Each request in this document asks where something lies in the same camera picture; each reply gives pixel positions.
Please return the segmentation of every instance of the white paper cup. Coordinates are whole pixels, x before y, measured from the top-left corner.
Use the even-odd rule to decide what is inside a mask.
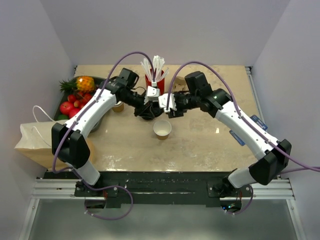
[[[122,101],[118,101],[112,108],[115,113],[121,113],[125,109],[125,104]]]
[[[159,140],[165,140],[171,133],[171,124],[166,120],[156,121],[153,125],[153,131]]]

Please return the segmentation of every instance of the red container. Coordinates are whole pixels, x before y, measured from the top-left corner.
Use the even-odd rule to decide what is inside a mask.
[[[146,85],[146,87],[148,87],[148,86],[151,86],[151,87],[152,87],[152,85],[151,85],[152,79],[149,80],[149,78],[147,77],[147,75],[144,75],[144,78],[145,78],[145,85]],[[160,81],[158,81],[158,82],[156,83],[156,85],[157,85],[157,88],[160,89],[160,94],[161,94],[161,95],[164,94],[164,93],[165,93],[165,79],[164,79],[164,78],[161,79]]]

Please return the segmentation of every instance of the wooden table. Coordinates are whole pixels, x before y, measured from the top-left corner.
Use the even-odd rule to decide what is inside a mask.
[[[169,65],[165,79],[167,90],[179,65]],[[248,116],[258,110],[244,66],[212,66],[229,84],[239,106]],[[78,65],[74,76],[88,75],[106,78],[112,65]],[[141,65],[119,65],[114,76],[122,68],[139,74],[137,86],[146,87]],[[209,70],[199,65],[183,68],[178,76],[202,71],[212,89],[223,84]],[[166,140],[158,140],[153,132],[156,121],[167,120],[172,132]],[[134,108],[125,105],[121,113],[112,110],[103,117],[98,131],[89,135],[96,153],[94,166],[99,171],[231,171],[248,166],[255,158],[247,146],[241,146],[229,133],[229,129],[209,114],[199,109],[189,110],[184,117],[169,119],[166,114],[145,121],[134,116]]]

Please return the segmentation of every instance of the fruit bowl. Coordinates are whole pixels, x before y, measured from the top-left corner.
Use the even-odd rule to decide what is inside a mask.
[[[100,84],[105,80],[105,78],[102,78],[102,77],[96,77],[96,76],[90,76],[90,77],[93,78],[95,85],[100,85]],[[78,76],[72,78],[72,79],[70,80],[70,82],[75,82],[77,78],[78,78]],[[64,92],[64,93],[63,93],[63,96],[62,96],[62,98],[61,98],[61,101],[59,102],[58,107],[57,107],[57,110],[55,111],[53,120],[55,120],[55,121],[58,120],[58,117],[62,114],[62,113],[60,112],[60,105],[61,105],[62,103],[64,103],[64,102],[67,102],[67,101],[68,101],[68,95],[71,94],[71,93],[72,93],[71,91],[70,91],[70,92]],[[98,130],[98,128],[99,128],[100,125],[101,125],[101,121],[102,121],[102,119],[100,119],[100,120],[94,125],[94,127],[93,127],[92,130],[91,130],[91,133],[93,133],[93,132],[95,132],[95,131]]]

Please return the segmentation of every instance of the blue label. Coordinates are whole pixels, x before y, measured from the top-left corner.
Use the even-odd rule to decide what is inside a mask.
[[[252,121],[254,121],[260,128],[262,128],[263,130],[267,130],[268,129],[268,126],[260,120],[260,118],[257,116],[257,115],[252,115],[250,117],[252,119]],[[230,130],[229,133],[232,135],[232,137],[234,137],[234,139],[241,145],[241,146],[244,146],[246,145],[244,141],[242,141],[242,139],[237,135],[235,134],[234,131]]]

